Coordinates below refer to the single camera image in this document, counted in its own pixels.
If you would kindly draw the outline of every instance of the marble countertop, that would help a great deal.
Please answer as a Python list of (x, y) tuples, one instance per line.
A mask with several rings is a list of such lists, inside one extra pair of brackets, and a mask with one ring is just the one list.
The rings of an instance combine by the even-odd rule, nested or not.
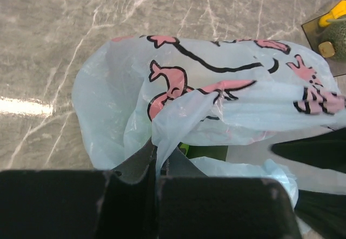
[(301, 24), (330, 0), (0, 0), (0, 169), (90, 169), (71, 103), (107, 40), (161, 34), (308, 45)]

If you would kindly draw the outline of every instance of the gray marble surface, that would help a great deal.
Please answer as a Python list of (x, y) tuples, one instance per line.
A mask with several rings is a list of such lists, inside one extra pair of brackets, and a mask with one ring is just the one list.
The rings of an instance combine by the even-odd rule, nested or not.
[(0, 0), (0, 169), (90, 169), (71, 88), (112, 37), (275, 38), (330, 0)]

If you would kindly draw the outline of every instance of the plastic bag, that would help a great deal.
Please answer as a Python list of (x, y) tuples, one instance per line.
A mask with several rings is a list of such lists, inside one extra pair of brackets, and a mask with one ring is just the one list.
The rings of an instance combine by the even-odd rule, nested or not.
[(84, 63), (72, 101), (99, 169), (114, 168), (151, 135), (159, 168), (179, 142), (244, 145), (346, 122), (325, 60), (285, 41), (116, 38)]
[(191, 159), (191, 162), (208, 176), (216, 177), (260, 177), (272, 178), (281, 183), (291, 199), (292, 207), (298, 201), (296, 177), (283, 165), (266, 160), (262, 166), (245, 163), (229, 163), (208, 157)]

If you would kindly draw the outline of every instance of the brown box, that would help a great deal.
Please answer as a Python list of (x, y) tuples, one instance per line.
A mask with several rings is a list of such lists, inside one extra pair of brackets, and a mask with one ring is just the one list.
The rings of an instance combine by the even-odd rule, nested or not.
[[(303, 31), (308, 39), (308, 42), (312, 48), (312, 50), (318, 54), (321, 54), (318, 45), (321, 43), (322, 33), (326, 28), (321, 28), (318, 25), (318, 21), (322, 16), (327, 14), (336, 4), (339, 3), (333, 1), (331, 4), (326, 5), (320, 11), (320, 16), (316, 17), (313, 20), (310, 20), (302, 25)], [(325, 59), (330, 67), (330, 71), (334, 77), (346, 75), (346, 63), (335, 62), (331, 59)]]

